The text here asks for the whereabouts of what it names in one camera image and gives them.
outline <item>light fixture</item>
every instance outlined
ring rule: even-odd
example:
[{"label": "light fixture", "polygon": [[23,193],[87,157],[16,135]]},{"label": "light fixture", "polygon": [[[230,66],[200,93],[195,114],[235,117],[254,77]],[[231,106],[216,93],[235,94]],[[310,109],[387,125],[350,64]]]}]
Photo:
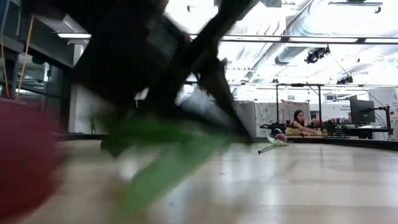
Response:
[{"label": "light fixture", "polygon": [[91,34],[79,33],[58,33],[58,36],[65,39],[90,39]]},{"label": "light fixture", "polygon": [[353,82],[354,82],[353,77],[351,75],[349,75],[347,77],[344,77],[344,78],[338,80],[336,85],[345,85],[345,84],[350,84]]},{"label": "light fixture", "polygon": [[289,42],[311,42],[311,43],[322,43],[322,42],[339,42],[339,43],[354,43],[357,38],[339,38],[339,37],[290,37]]},{"label": "light fixture", "polygon": [[366,2],[366,0],[348,0],[343,2],[329,2],[334,6],[382,6],[383,2]]},{"label": "light fixture", "polygon": [[308,52],[308,56],[304,59],[304,62],[307,64],[317,63],[320,59],[324,58],[328,54],[330,54],[329,45],[327,47],[319,47],[314,51]]},{"label": "light fixture", "polygon": [[368,43],[368,44],[374,44],[374,43],[398,44],[398,40],[392,39],[392,38],[368,38],[365,40],[365,43]]},{"label": "light fixture", "polygon": [[[190,34],[195,39],[197,34]],[[309,37],[276,35],[225,35],[222,42],[256,42],[283,44],[398,44],[398,37]]]}]

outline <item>green object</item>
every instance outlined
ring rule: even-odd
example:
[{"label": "green object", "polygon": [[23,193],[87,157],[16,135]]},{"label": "green object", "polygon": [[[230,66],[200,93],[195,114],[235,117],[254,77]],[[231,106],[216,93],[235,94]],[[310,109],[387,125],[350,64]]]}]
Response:
[{"label": "green object", "polygon": [[268,142],[271,143],[274,147],[289,146],[289,144],[288,144],[287,142],[283,142],[283,141],[281,141],[281,140],[279,140],[279,139],[274,139],[274,138],[270,137],[268,134],[267,134],[267,140],[268,140]]},{"label": "green object", "polygon": [[[102,116],[104,124],[109,124],[111,120],[110,116]],[[152,202],[179,184],[214,152],[227,150],[231,140],[231,136],[215,131],[209,130],[203,134],[192,126],[151,118],[131,118],[112,125],[106,139],[106,149],[114,157],[132,145],[166,144],[169,147],[134,176],[113,213],[111,223],[134,219],[135,215],[149,208]]]}]

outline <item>computer monitor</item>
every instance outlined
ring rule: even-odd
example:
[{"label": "computer monitor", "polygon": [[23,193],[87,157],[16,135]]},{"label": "computer monitor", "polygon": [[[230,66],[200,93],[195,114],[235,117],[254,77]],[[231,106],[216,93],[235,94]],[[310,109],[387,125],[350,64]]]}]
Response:
[{"label": "computer monitor", "polygon": [[351,122],[353,123],[374,123],[376,115],[374,114],[374,103],[368,100],[350,99]]}]

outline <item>white panel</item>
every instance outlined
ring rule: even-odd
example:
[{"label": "white panel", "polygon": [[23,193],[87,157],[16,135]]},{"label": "white panel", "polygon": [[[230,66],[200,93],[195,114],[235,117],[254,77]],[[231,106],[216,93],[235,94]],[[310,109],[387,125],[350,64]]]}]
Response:
[{"label": "white panel", "polygon": [[351,111],[349,101],[324,102],[322,103],[322,120],[327,121],[333,118],[348,118]]},{"label": "white panel", "polygon": [[277,120],[276,103],[255,103],[256,110],[256,136],[263,138],[266,133],[269,133],[267,129],[261,129],[260,126],[263,124],[272,124]]},{"label": "white panel", "polygon": [[[391,128],[394,129],[393,139],[398,139],[398,88],[375,88],[369,90],[369,99],[374,102],[374,107],[387,106],[390,108],[390,119]],[[375,111],[381,121],[376,120],[377,126],[384,125],[386,122],[386,112],[385,111]],[[373,139],[385,140],[387,139],[387,133],[374,133]]]},{"label": "white panel", "polygon": [[[112,109],[111,105],[98,98],[86,88],[75,86],[76,88],[76,115],[74,120],[74,130],[70,132],[91,134],[91,114],[104,113]],[[100,124],[95,121],[96,134],[106,134]]]},{"label": "white panel", "polygon": [[257,136],[256,133],[256,112],[254,109],[253,101],[235,101],[235,111],[238,114],[239,118],[248,129],[251,136]]}]

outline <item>white ceiling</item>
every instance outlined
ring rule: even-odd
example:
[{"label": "white ceiling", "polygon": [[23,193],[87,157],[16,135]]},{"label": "white ceiling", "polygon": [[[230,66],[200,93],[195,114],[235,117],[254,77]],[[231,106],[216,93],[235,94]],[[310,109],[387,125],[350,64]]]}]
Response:
[{"label": "white ceiling", "polygon": [[[301,15],[302,21],[305,21],[303,29],[325,35],[398,35],[398,28],[392,23],[398,19],[398,1],[379,1],[383,3],[382,11],[375,14],[377,8],[374,7],[329,6],[328,0],[314,0],[309,13]],[[266,8],[259,3],[242,21],[237,22],[231,34],[281,35],[287,21],[308,3],[305,0],[293,2],[295,6],[283,6],[282,9]],[[188,12],[187,5],[196,8]],[[213,0],[170,0],[167,6],[168,15],[191,34],[198,33],[216,12]],[[346,75],[346,70],[354,76],[356,83],[392,84],[388,77],[396,71],[398,65],[391,63],[397,57],[398,46],[331,45],[331,55],[316,64],[308,65],[303,60],[313,46],[301,45],[307,50],[295,56],[287,66],[277,66],[273,61],[275,57],[270,57],[270,60],[254,70],[253,66],[270,46],[271,44],[262,43],[221,43],[219,58],[227,58],[231,62],[227,79],[239,82],[244,80],[248,72],[254,71],[255,76],[263,79],[264,83],[278,78],[280,83],[335,84]],[[349,72],[351,68],[355,68],[353,73]]]}]

